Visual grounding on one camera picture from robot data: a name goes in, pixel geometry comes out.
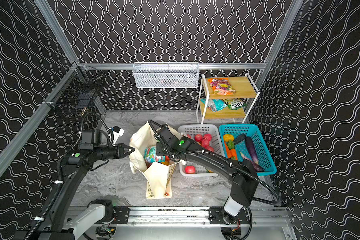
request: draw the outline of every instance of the plastic basket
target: plastic basket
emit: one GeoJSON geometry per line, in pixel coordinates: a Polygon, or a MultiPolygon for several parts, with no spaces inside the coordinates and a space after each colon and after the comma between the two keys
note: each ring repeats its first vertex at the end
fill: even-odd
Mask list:
{"type": "MultiPolygon", "coordinates": [[[[224,124],[220,125],[220,137],[223,141],[224,134],[231,134],[235,138],[244,133],[247,137],[251,137],[254,148],[256,150],[256,154],[259,158],[259,165],[264,169],[264,172],[258,172],[258,176],[272,175],[276,173],[276,166],[273,162],[271,155],[269,154],[269,150],[267,145],[264,142],[263,136],[260,133],[259,128],[254,124],[224,124]]],[[[242,152],[246,157],[252,160],[247,148],[245,147],[245,141],[241,141],[239,144],[235,145],[235,149],[237,152],[237,157],[239,161],[243,161],[243,158],[240,156],[239,152],[242,152]]]]}
{"type": "Polygon", "coordinates": [[[138,88],[197,88],[199,63],[134,63],[138,88]]]}
{"type": "MultiPolygon", "coordinates": [[[[196,134],[201,134],[201,135],[204,135],[206,133],[211,134],[212,140],[210,141],[209,145],[211,147],[213,147],[213,149],[215,150],[215,152],[217,154],[224,156],[223,145],[221,144],[219,130],[217,129],[217,127],[215,125],[212,125],[212,124],[183,125],[183,126],[180,126],[177,131],[180,133],[182,132],[184,134],[191,135],[192,139],[194,139],[196,134]]],[[[179,164],[179,166],[180,166],[180,173],[186,177],[217,176],[217,173],[208,172],[208,170],[205,167],[198,165],[194,162],[187,161],[187,164],[185,166],[182,164],[179,164]],[[196,169],[196,172],[194,174],[185,173],[186,166],[194,166],[196,169]]]]}

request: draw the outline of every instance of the pink fruit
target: pink fruit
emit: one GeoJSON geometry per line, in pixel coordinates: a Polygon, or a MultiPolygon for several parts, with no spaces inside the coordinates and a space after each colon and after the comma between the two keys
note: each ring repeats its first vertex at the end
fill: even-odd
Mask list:
{"type": "Polygon", "coordinates": [[[215,150],[214,150],[213,147],[211,147],[211,146],[206,146],[205,149],[206,149],[206,150],[209,150],[209,151],[211,151],[211,152],[215,152],[215,150]]]}
{"type": "Polygon", "coordinates": [[[200,142],[203,139],[203,136],[201,134],[196,134],[195,135],[195,141],[196,142],[200,142]]]}
{"type": "Polygon", "coordinates": [[[212,140],[212,135],[209,134],[209,133],[206,133],[203,138],[207,139],[208,141],[211,141],[212,140]]]}
{"type": "Polygon", "coordinates": [[[196,169],[194,166],[187,166],[185,167],[185,173],[195,173],[196,169]]]}
{"type": "Polygon", "coordinates": [[[209,146],[209,141],[207,139],[202,139],[202,147],[209,146]]]}

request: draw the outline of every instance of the eggplant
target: eggplant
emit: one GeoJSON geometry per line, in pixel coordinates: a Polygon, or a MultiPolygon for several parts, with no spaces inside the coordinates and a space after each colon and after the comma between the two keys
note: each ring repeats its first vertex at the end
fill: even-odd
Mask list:
{"type": "Polygon", "coordinates": [[[247,150],[250,153],[253,162],[259,165],[259,158],[257,157],[256,149],[254,148],[254,144],[251,137],[245,138],[245,146],[247,147],[247,150]]]}
{"type": "Polygon", "coordinates": [[[252,160],[250,160],[249,158],[247,158],[244,153],[240,152],[240,155],[243,159],[246,159],[248,161],[250,161],[253,165],[253,168],[256,172],[264,172],[264,169],[260,166],[260,165],[257,165],[256,163],[254,163],[252,160]]]}
{"type": "Polygon", "coordinates": [[[241,141],[244,141],[246,135],[243,133],[243,134],[240,134],[239,136],[237,136],[234,140],[233,140],[233,143],[236,145],[236,144],[239,144],[239,142],[241,141]]]}

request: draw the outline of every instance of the white plastic basket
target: white plastic basket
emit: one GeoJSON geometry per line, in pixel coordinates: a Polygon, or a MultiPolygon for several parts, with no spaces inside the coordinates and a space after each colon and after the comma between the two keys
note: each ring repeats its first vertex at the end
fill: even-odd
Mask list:
{"type": "Polygon", "coordinates": [[[134,63],[138,88],[197,88],[199,63],[134,63]]]}
{"type": "MultiPolygon", "coordinates": [[[[180,133],[183,134],[189,134],[191,135],[192,139],[195,138],[196,134],[204,135],[206,133],[209,133],[212,135],[212,140],[210,141],[209,145],[213,147],[215,152],[221,156],[224,156],[224,150],[223,145],[221,144],[220,134],[219,130],[215,125],[212,124],[193,124],[193,125],[183,125],[180,126],[177,130],[180,133]]],[[[203,166],[200,166],[196,163],[187,161],[187,164],[184,166],[182,164],[179,164],[180,166],[180,173],[183,176],[186,177],[211,177],[211,176],[217,176],[217,173],[211,173],[208,172],[207,169],[203,166]],[[194,174],[187,174],[185,173],[185,167],[186,166],[194,166],[196,169],[196,172],[194,174]]]]}

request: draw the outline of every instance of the yellow bell pepper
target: yellow bell pepper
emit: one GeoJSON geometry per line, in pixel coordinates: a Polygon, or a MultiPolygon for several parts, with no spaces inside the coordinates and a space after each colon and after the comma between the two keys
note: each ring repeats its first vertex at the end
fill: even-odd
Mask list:
{"type": "Polygon", "coordinates": [[[225,142],[229,142],[230,140],[235,140],[235,138],[233,137],[233,135],[231,135],[231,134],[224,134],[224,136],[223,136],[223,140],[225,141],[225,142]]]}

